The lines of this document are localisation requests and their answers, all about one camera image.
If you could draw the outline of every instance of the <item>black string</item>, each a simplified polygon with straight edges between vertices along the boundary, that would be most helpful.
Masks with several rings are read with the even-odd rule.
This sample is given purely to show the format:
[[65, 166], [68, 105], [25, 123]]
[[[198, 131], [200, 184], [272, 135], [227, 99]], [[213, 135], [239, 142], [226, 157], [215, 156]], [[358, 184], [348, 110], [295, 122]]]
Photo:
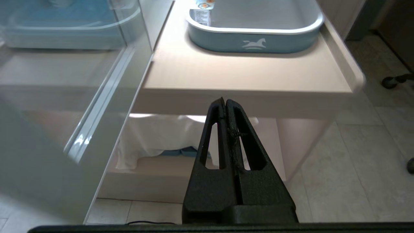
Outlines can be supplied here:
[[172, 224], [172, 225], [176, 225], [176, 223], [169, 223], [169, 222], [151, 222], [151, 221], [133, 221], [133, 222], [129, 222], [125, 225], [131, 225], [133, 223], [150, 223], [150, 224]]

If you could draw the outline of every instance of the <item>tiled floor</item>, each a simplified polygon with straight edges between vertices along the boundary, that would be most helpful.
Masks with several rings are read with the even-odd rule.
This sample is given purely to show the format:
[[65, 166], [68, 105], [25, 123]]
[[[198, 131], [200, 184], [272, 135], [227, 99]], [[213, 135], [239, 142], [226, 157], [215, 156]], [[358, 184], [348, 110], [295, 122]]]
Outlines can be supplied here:
[[[367, 85], [332, 124], [287, 184], [301, 222], [414, 221], [414, 94], [386, 90], [382, 78], [408, 73], [374, 35], [347, 43]], [[98, 199], [89, 224], [181, 223], [181, 205]]]

